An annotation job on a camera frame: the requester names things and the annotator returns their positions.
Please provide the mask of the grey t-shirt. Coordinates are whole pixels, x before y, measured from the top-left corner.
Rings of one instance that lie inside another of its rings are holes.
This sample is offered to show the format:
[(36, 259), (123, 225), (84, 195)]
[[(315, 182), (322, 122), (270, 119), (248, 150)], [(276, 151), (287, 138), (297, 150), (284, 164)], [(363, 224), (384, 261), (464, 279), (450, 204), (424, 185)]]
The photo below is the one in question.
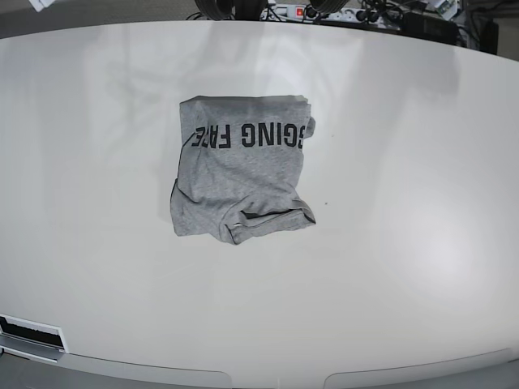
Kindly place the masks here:
[(316, 223), (296, 191), (315, 129), (304, 96), (196, 96), (179, 105), (182, 148), (170, 196), (179, 237), (239, 245)]

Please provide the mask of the white power strip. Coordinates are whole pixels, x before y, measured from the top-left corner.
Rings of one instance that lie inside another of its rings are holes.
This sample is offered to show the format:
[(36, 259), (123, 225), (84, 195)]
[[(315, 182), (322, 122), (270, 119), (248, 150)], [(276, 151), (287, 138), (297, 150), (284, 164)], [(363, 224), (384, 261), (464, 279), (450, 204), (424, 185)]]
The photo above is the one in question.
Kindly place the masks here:
[(375, 11), (344, 6), (333, 13), (319, 13), (311, 4), (270, 2), (260, 15), (261, 21), (295, 22), (302, 24), (366, 24), (387, 28), (389, 23)]

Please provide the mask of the black power adapter box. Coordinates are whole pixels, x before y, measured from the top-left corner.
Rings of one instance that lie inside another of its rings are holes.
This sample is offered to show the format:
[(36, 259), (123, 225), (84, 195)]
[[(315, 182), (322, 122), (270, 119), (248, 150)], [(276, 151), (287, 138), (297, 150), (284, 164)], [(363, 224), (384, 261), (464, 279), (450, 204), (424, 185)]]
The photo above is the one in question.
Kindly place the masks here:
[(407, 13), (402, 18), (400, 34), (416, 39), (455, 45), (458, 28), (455, 23), (442, 19)]

